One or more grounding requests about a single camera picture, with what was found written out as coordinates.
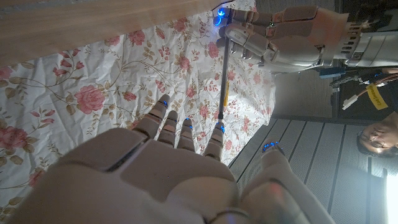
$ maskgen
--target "robotic hand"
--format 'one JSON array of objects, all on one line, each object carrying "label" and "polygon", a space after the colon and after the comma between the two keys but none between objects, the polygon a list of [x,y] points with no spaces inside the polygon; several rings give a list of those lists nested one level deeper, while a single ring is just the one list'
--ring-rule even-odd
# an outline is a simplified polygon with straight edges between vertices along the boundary
[{"label": "robotic hand", "polygon": [[264,146],[263,171],[238,186],[220,163],[219,121],[203,155],[195,154],[192,122],[174,148],[177,113],[164,95],[133,129],[111,129],[49,168],[9,223],[334,223],[292,173],[282,149]]},{"label": "robotic hand", "polygon": [[[398,10],[391,13],[396,14],[391,21],[398,21]],[[398,65],[398,32],[363,33],[368,25],[347,22],[348,14],[317,6],[276,14],[219,7],[213,14],[214,25],[221,26],[219,48],[227,46],[232,57],[274,72],[331,66],[333,59],[349,67]]]}]

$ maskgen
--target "gray floor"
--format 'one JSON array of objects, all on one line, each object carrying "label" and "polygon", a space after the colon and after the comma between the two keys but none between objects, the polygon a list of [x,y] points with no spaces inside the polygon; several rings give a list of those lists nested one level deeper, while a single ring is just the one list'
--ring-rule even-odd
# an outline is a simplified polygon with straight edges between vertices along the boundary
[{"label": "gray floor", "polygon": [[271,119],[230,164],[239,190],[261,169],[266,139],[283,147],[293,173],[337,224],[386,223],[382,170],[398,173],[398,158],[368,158],[356,150],[354,124]]},{"label": "gray floor", "polygon": [[[259,12],[279,12],[289,6],[316,4],[334,10],[334,0],[257,0]],[[276,103],[274,114],[294,116],[317,116],[331,118],[331,79],[321,80],[318,73],[309,70],[298,73],[277,75]]]}]

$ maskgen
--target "man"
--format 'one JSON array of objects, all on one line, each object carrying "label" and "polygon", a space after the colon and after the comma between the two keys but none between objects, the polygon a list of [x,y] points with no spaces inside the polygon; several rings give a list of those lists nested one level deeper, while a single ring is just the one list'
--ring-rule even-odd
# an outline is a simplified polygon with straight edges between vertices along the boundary
[{"label": "man", "polygon": [[[398,68],[386,68],[383,73],[398,73]],[[382,121],[366,127],[358,133],[358,150],[374,157],[398,156],[398,81],[387,85],[390,96],[387,101],[394,112]]]}]

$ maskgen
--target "wall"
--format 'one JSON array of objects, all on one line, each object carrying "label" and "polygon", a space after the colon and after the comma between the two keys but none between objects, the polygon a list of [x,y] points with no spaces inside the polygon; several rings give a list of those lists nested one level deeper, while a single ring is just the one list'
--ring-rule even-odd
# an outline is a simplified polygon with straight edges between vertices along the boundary
[{"label": "wall", "polygon": [[337,224],[385,223],[383,168],[398,173],[397,159],[368,158],[356,148],[363,124],[271,119],[229,165],[242,190],[261,169],[266,138],[280,141],[293,172]]}]

